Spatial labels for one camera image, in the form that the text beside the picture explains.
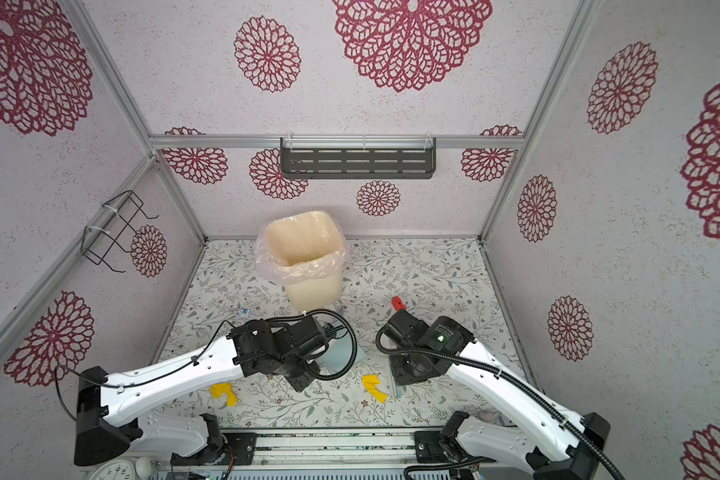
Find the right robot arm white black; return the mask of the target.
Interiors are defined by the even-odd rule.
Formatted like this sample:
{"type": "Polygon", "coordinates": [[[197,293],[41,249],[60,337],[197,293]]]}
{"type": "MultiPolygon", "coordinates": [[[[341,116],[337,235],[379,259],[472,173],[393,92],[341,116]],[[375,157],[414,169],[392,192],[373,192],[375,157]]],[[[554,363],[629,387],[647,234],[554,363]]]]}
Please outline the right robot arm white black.
{"type": "Polygon", "coordinates": [[[405,468],[405,478],[433,470],[457,478],[481,464],[499,464],[533,479],[591,479],[598,468],[622,478],[604,452],[607,420],[553,401],[457,321],[441,316],[428,324],[399,310],[376,333],[375,345],[388,356],[396,385],[446,375],[487,399],[511,422],[495,425],[465,411],[453,413],[440,431],[415,434],[417,462],[405,468]]]}

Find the teal plastic dustpan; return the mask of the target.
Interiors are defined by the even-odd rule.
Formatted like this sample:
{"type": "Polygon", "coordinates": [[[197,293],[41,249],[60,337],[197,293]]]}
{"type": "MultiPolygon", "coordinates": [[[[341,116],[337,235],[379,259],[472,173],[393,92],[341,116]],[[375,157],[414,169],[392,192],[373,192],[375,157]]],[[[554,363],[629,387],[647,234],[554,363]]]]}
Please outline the teal plastic dustpan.
{"type": "Polygon", "coordinates": [[[349,361],[352,345],[351,338],[345,333],[330,341],[327,351],[316,359],[316,363],[330,374],[338,373],[349,361]]]}

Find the beige trash bin with liner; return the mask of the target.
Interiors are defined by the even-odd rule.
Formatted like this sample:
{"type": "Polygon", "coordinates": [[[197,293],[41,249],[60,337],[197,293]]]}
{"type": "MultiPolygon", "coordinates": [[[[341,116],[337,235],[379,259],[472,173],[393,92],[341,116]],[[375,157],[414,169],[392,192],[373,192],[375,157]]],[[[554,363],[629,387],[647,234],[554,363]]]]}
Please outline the beige trash bin with liner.
{"type": "Polygon", "coordinates": [[[350,249],[340,225],[324,211],[309,211],[266,225],[255,242],[262,278],[284,288],[297,312],[337,302],[350,249]]]}

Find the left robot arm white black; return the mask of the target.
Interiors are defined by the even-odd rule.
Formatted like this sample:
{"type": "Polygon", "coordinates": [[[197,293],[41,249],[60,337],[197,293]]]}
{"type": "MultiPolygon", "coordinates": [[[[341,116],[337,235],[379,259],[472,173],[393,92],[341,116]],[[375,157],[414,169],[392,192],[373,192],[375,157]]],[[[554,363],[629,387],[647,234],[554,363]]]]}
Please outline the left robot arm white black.
{"type": "Polygon", "coordinates": [[[218,418],[161,414],[158,407],[216,384],[256,374],[282,376],[297,392],[344,376],[355,364],[355,331],[339,313],[250,320],[204,347],[129,372],[78,373],[73,463],[88,467],[130,450],[168,453],[173,466],[210,465],[234,453],[218,418]]]}

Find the red paper scrap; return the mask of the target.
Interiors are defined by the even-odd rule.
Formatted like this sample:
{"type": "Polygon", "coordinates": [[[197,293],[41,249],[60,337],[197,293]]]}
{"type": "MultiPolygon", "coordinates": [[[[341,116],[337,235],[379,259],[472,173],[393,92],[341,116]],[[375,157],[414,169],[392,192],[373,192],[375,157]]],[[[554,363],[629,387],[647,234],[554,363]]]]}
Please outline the red paper scrap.
{"type": "Polygon", "coordinates": [[[392,306],[396,311],[407,309],[406,305],[403,303],[399,296],[395,296],[392,298],[392,306]]]}

